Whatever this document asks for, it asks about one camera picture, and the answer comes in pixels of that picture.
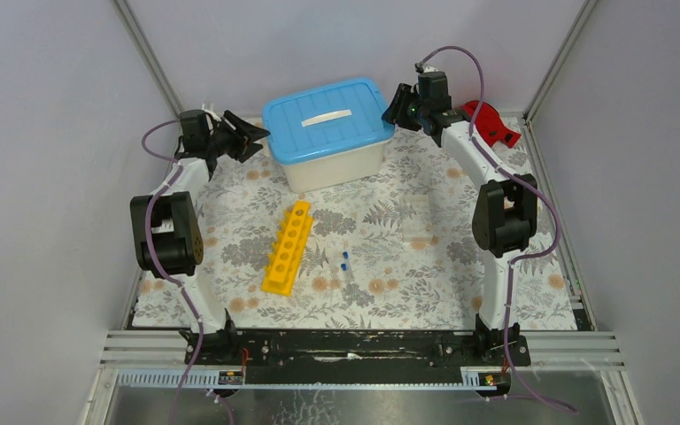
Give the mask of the blue plastic bin lid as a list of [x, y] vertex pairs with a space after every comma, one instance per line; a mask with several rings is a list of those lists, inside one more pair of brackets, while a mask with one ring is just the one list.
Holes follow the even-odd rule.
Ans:
[[374, 81], [359, 77], [267, 102], [262, 120], [277, 163], [294, 166], [392, 138], [388, 104]]

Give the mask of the white plastic storage bin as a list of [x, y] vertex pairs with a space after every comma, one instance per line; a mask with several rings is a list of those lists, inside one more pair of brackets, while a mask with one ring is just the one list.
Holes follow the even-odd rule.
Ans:
[[388, 143], [374, 143], [295, 165], [281, 165], [295, 193], [324, 189], [378, 174]]

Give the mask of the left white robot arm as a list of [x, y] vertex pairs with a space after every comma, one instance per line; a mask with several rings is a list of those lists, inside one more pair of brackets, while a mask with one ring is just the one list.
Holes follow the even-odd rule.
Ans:
[[243, 163], [262, 150], [262, 140], [270, 133], [231, 111], [217, 114], [206, 107], [181, 112], [174, 124], [180, 128], [174, 153], [157, 153], [142, 144], [146, 153], [171, 168], [155, 190], [130, 201], [135, 257], [143, 271], [179, 291], [191, 317], [190, 328], [182, 333], [188, 343], [227, 364], [238, 355], [240, 343], [227, 309], [197, 280], [205, 241], [194, 201], [220, 158]]

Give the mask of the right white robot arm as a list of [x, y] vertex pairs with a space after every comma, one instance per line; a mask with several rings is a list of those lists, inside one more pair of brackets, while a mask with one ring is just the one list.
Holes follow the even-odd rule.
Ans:
[[453, 106], [445, 73], [428, 71], [420, 73], [414, 85], [398, 85], [382, 118], [430, 136], [457, 160], [478, 190], [471, 229], [482, 251], [484, 276], [472, 351], [481, 363], [493, 365], [520, 333], [510, 316], [511, 281], [514, 261], [537, 232], [537, 182], [497, 159], [478, 131], [482, 109], [483, 102], [470, 109]]

